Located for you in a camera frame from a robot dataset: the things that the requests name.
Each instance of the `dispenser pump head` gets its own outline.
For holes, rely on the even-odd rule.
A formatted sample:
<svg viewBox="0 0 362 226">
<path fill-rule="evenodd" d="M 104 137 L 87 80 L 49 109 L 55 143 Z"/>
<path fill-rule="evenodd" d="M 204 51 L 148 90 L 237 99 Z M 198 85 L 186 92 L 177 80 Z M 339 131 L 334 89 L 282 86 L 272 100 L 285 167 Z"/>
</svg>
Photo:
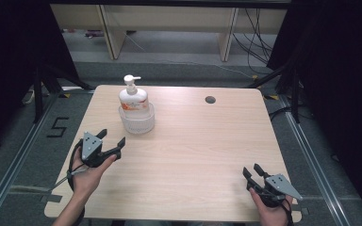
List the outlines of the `dispenser pump head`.
<svg viewBox="0 0 362 226">
<path fill-rule="evenodd" d="M 134 85 L 134 81 L 140 79 L 140 77 L 134 77 L 133 75 L 129 74 L 124 77 L 124 82 L 127 85 L 127 93 L 130 95 L 134 95 L 137 93 L 137 88 Z"/>
</svg>

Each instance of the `wooden table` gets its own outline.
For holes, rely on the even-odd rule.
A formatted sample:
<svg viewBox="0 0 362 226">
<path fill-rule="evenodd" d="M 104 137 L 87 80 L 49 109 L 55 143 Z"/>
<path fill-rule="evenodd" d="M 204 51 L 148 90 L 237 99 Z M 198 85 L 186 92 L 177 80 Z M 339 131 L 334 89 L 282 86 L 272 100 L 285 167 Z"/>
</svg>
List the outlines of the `wooden table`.
<svg viewBox="0 0 362 226">
<path fill-rule="evenodd" d="M 122 159 L 104 174 L 86 205 L 86 218 L 258 221 L 246 190 L 243 167 L 259 164 L 270 174 L 288 178 L 268 112 L 256 89 L 140 87 L 156 109 L 155 128 L 132 135 L 118 113 L 123 86 L 96 89 L 74 144 L 84 131 L 107 129 L 103 151 L 122 137 Z M 207 96 L 216 99 L 206 102 Z M 70 153 L 58 180 L 65 176 Z M 55 218 L 72 195 L 66 183 L 53 191 L 45 215 Z M 293 212 L 294 221 L 301 219 Z"/>
</svg>

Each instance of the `person's arm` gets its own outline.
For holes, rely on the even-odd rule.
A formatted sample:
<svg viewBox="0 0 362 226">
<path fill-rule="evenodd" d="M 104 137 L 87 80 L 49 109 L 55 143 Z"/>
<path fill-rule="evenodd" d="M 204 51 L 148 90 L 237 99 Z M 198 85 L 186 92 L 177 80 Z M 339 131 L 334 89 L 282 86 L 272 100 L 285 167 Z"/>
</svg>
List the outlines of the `person's arm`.
<svg viewBox="0 0 362 226">
<path fill-rule="evenodd" d="M 66 207 L 60 213 L 53 225 L 72 225 L 81 214 L 90 195 L 99 186 L 101 177 L 105 170 L 116 160 L 116 155 L 112 155 L 98 168 L 89 168 L 85 172 L 78 173 L 73 177 L 74 193 Z M 73 169 L 82 164 L 80 150 L 74 154 Z"/>
<path fill-rule="evenodd" d="M 258 214 L 260 215 L 260 224 L 262 226 L 286 226 L 288 225 L 287 213 L 281 207 L 270 208 L 267 207 L 263 201 L 261 201 L 260 196 L 255 192 L 255 190 L 251 187 L 249 188 L 249 192 L 251 193 L 252 199 L 255 202 L 255 205 L 258 210 Z M 292 197 L 287 196 L 286 200 L 292 204 Z M 289 210 L 289 205 L 287 201 L 283 202 L 283 205 Z"/>
</svg>

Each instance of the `clear plastic bottle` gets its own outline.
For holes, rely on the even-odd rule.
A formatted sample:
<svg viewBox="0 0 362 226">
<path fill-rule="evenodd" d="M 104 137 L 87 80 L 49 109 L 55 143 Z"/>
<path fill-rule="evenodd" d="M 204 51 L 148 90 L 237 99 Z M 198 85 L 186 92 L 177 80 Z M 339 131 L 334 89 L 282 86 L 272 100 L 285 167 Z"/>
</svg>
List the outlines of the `clear plastic bottle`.
<svg viewBox="0 0 362 226">
<path fill-rule="evenodd" d="M 135 86 L 134 81 L 137 79 L 140 77 L 134 77 L 131 74 L 124 77 L 127 88 L 120 92 L 119 98 L 127 119 L 146 120 L 151 117 L 148 93 Z"/>
</svg>

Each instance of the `hand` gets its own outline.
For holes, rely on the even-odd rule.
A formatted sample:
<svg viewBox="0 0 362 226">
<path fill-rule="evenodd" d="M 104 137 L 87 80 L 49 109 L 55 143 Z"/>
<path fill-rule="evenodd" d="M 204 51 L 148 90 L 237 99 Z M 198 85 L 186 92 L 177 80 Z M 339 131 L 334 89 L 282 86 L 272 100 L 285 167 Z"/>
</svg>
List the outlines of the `hand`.
<svg viewBox="0 0 362 226">
<path fill-rule="evenodd" d="M 101 166 L 97 168 L 89 168 L 84 172 L 78 173 L 73 177 L 74 182 L 74 195 L 81 197 L 89 197 L 93 191 L 99 186 L 102 175 L 105 170 L 110 167 L 110 165 L 116 160 L 116 155 L 110 156 L 108 159 L 102 163 Z M 76 167 L 82 165 L 81 161 L 81 148 L 78 148 L 74 154 L 73 167 L 74 170 Z"/>
<path fill-rule="evenodd" d="M 249 192 L 257 207 L 258 214 L 260 215 L 260 224 L 262 226 L 285 226 L 288 224 L 287 213 L 281 206 L 275 208 L 267 207 L 252 187 L 249 188 Z M 292 203 L 293 199 L 290 196 L 286 196 L 286 200 Z M 289 210 L 287 201 L 283 201 L 283 205 Z"/>
</svg>

